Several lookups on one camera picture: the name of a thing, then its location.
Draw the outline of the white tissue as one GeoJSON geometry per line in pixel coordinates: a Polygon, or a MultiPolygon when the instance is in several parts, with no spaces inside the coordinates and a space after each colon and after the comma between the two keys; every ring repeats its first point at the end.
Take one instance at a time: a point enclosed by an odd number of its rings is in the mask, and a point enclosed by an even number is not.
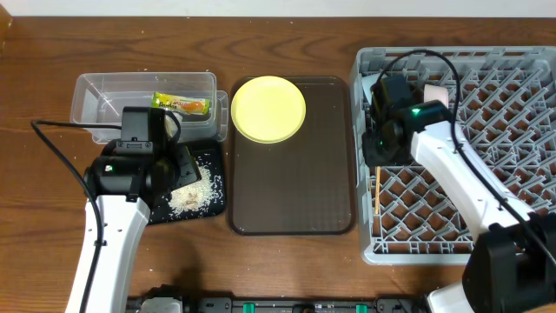
{"type": "Polygon", "coordinates": [[[182,116],[179,113],[169,111],[165,115],[165,129],[167,134],[172,137],[181,128],[182,116]]]}

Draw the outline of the green snack wrapper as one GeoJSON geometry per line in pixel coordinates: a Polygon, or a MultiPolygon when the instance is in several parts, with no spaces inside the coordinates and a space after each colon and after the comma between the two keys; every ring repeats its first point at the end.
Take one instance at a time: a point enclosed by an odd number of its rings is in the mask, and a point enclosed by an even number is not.
{"type": "Polygon", "coordinates": [[[151,100],[153,108],[172,110],[186,115],[206,115],[210,104],[208,98],[183,97],[161,92],[155,92],[151,100]]]}

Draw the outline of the white bowl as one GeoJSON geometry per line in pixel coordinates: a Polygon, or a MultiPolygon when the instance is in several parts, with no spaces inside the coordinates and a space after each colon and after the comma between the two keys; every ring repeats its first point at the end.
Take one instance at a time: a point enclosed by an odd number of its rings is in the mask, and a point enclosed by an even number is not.
{"type": "Polygon", "coordinates": [[[439,101],[446,108],[449,107],[449,93],[448,89],[442,86],[426,84],[423,89],[424,102],[439,101]]]}

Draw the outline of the pile of rice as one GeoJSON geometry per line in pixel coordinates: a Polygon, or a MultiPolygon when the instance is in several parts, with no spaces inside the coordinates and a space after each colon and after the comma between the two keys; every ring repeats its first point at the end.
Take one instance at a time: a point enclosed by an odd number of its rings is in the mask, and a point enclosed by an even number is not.
{"type": "Polygon", "coordinates": [[[174,190],[170,194],[169,207],[172,217],[186,213],[208,213],[212,204],[224,204],[222,176],[212,174],[209,167],[199,167],[202,179],[174,190]]]}

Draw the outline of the yellow plate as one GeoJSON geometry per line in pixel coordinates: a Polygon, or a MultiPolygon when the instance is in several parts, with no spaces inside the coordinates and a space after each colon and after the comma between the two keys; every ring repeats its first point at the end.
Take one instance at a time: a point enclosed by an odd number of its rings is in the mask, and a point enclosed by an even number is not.
{"type": "Polygon", "coordinates": [[[249,79],[235,92],[231,117],[236,130],[256,143],[279,143],[303,125],[307,105],[300,89],[286,78],[249,79]]]}

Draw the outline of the light blue bowl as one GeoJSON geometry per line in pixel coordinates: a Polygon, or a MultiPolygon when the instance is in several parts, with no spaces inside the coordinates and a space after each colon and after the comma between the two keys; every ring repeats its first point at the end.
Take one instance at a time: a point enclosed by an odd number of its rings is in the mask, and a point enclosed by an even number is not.
{"type": "Polygon", "coordinates": [[[361,78],[361,86],[366,102],[369,105],[373,104],[374,90],[380,86],[379,74],[372,74],[361,78]]]}

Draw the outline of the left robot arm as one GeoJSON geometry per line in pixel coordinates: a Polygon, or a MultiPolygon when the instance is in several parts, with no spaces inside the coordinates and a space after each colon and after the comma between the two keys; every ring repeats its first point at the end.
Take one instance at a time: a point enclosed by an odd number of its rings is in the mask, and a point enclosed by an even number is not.
{"type": "Polygon", "coordinates": [[[68,312],[123,312],[136,250],[155,201],[202,176],[180,121],[165,109],[126,107],[120,136],[84,174],[88,196],[68,312]]]}

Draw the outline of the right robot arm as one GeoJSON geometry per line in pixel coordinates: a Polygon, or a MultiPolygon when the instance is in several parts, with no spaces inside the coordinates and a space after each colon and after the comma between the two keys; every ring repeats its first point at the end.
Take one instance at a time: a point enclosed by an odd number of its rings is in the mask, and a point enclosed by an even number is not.
{"type": "Polygon", "coordinates": [[[368,167],[423,166],[462,216],[474,247],[463,277],[427,296],[432,312],[525,312],[555,301],[555,216],[537,215],[486,166],[428,85],[422,102],[406,79],[363,78],[374,124],[362,137],[368,167]]]}

